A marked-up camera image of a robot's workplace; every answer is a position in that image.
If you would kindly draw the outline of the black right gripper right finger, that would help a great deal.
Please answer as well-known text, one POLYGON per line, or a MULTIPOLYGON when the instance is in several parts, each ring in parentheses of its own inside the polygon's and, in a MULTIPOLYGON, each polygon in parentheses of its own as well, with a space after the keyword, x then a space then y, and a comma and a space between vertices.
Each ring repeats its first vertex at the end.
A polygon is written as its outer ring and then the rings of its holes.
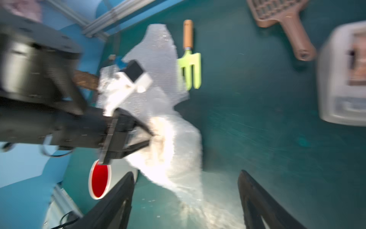
POLYGON ((238 189, 247 229, 305 229, 247 171, 238 177, 238 189))

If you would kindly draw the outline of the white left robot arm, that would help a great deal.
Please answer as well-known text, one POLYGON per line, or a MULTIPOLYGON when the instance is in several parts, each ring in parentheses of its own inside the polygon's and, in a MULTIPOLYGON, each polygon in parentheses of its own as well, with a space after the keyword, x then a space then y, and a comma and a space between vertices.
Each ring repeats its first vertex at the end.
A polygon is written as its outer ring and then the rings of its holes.
POLYGON ((126 110, 89 106, 75 83, 82 50, 68 36, 1 9, 1 141, 96 148, 108 165, 149 146, 130 145, 149 128, 126 110))

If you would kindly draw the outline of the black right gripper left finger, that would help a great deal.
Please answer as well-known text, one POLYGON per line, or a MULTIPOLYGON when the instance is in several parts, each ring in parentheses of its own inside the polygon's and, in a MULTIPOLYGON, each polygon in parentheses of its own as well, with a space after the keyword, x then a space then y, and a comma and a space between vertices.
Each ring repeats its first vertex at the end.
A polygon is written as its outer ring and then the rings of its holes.
POLYGON ((83 218, 68 229, 126 229, 132 209, 134 177, 128 172, 83 218))

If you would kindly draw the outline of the white tape dispenser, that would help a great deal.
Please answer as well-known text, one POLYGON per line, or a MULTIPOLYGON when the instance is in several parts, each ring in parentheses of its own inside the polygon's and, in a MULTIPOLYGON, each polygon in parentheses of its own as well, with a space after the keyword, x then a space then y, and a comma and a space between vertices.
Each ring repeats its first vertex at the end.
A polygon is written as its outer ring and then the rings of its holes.
POLYGON ((318 54, 319 116, 324 121, 366 125, 366 22, 336 27, 318 54))

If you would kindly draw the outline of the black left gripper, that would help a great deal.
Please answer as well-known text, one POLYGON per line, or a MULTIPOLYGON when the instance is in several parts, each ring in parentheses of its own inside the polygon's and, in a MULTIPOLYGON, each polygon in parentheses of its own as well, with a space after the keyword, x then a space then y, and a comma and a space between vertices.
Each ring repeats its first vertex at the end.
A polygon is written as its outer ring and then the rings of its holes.
POLYGON ((142 121, 132 116, 128 111, 117 108, 108 123, 107 135, 99 153, 99 163, 109 165, 114 159, 122 159, 149 146, 150 140, 129 145, 137 127, 153 136, 152 131, 142 121))

